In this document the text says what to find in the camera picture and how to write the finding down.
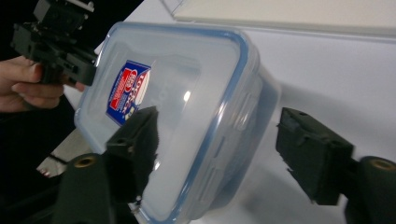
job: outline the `container lid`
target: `container lid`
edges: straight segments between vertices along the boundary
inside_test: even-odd
[[[177,216],[248,62],[236,31],[120,22],[109,31],[76,124],[97,153],[139,108],[159,111],[158,159],[143,195],[152,222]]]
[[[392,0],[163,0],[179,21],[396,37]]]

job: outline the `human hand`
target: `human hand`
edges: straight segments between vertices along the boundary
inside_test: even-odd
[[[38,108],[56,107],[64,85],[40,84],[41,76],[42,66],[23,56],[0,62],[0,112],[27,111],[26,103]],[[83,90],[81,84],[76,87]]]

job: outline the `finger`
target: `finger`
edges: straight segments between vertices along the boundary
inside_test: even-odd
[[[13,85],[11,89],[19,94],[44,98],[56,98],[64,94],[64,86],[62,84],[31,84],[20,82]]]
[[[35,107],[43,109],[55,108],[60,102],[59,98],[40,98],[34,96],[24,96],[23,99],[29,105],[33,105]]]
[[[40,64],[24,65],[18,64],[22,59],[14,59],[14,61],[0,62],[0,77],[12,81],[32,82],[40,81],[42,67]]]
[[[27,59],[24,56],[13,58],[8,61],[10,63],[15,63],[15,64],[19,64],[19,65],[24,65],[24,66],[32,66],[35,63],[34,61]]]
[[[23,98],[19,95],[9,95],[8,97],[2,98],[0,101],[0,112],[13,113],[26,111],[27,109],[23,107],[23,102]]]
[[[85,85],[80,83],[80,82],[78,82],[78,83],[76,83],[76,89],[79,90],[79,91],[84,91],[85,90]]]
[[[74,79],[72,79],[68,75],[63,74],[61,76],[60,80],[61,80],[61,83],[63,83],[64,85],[75,88],[78,91],[84,91],[84,89],[85,89],[84,84],[82,84],[80,82],[76,82]]]

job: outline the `container label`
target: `container label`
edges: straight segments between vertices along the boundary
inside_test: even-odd
[[[151,67],[127,61],[114,81],[107,102],[107,115],[122,125],[139,109],[149,84]]]

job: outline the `transparent container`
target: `transparent container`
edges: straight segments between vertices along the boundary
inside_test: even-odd
[[[92,150],[136,110],[159,111],[158,159],[139,208],[147,223],[188,223],[236,193],[279,98],[259,53],[228,27],[119,22],[76,112]]]

